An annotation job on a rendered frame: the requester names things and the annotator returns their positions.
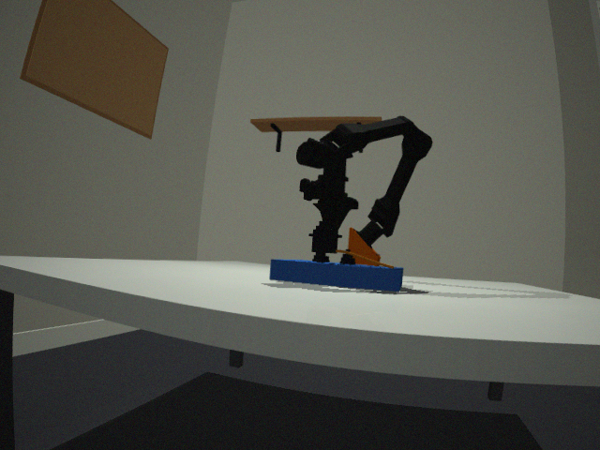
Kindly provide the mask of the blue flat deck plate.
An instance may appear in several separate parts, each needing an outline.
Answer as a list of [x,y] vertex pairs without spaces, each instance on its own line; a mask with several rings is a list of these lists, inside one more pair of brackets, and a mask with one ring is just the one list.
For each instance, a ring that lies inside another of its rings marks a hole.
[[335,263],[325,254],[316,252],[312,261],[271,260],[269,279],[389,292],[402,286],[403,268],[355,264],[349,254]]

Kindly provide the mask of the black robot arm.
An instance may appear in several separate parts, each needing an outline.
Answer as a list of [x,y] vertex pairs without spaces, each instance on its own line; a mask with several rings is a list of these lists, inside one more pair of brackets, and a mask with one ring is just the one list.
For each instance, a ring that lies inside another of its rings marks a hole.
[[[371,220],[360,232],[362,240],[372,248],[382,234],[393,235],[399,215],[399,202],[405,192],[416,163],[427,156],[432,140],[416,124],[404,116],[365,125],[342,123],[324,135],[320,141],[308,138],[296,152],[297,163],[323,171],[346,172],[346,158],[369,143],[402,135],[402,158],[384,197],[376,199],[368,218]],[[336,147],[334,142],[338,147]],[[377,221],[382,225],[379,226]]]

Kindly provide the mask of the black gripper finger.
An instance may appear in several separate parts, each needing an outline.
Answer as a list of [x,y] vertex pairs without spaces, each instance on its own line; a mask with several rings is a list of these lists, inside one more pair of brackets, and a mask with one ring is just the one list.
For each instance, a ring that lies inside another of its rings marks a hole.
[[331,230],[338,231],[343,220],[351,210],[349,207],[339,207]]
[[314,203],[321,212],[322,223],[325,233],[330,233],[338,211],[339,204],[336,203]]

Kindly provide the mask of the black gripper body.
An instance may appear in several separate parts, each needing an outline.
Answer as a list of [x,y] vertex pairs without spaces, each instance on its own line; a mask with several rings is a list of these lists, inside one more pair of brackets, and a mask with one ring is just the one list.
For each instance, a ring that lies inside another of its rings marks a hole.
[[336,203],[339,207],[349,207],[358,209],[358,201],[348,197],[345,192],[346,181],[345,172],[325,171],[321,174],[322,187],[308,187],[304,191],[304,200],[318,200],[318,203]]

